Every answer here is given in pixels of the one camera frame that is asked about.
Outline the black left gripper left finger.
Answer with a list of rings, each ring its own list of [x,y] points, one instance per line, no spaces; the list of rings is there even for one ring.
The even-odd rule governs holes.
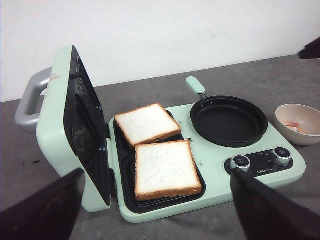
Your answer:
[[[77,168],[21,203],[0,213],[2,240],[68,240],[84,192],[84,171]]]

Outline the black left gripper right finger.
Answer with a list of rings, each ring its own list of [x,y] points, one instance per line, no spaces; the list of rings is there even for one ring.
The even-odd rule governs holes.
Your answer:
[[[231,171],[238,218],[249,240],[318,240],[320,217],[248,173]]]

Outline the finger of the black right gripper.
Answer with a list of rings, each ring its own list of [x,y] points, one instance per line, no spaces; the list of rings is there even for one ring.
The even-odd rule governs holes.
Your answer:
[[[303,50],[298,53],[302,60],[319,59],[320,58],[320,38],[307,44]]]

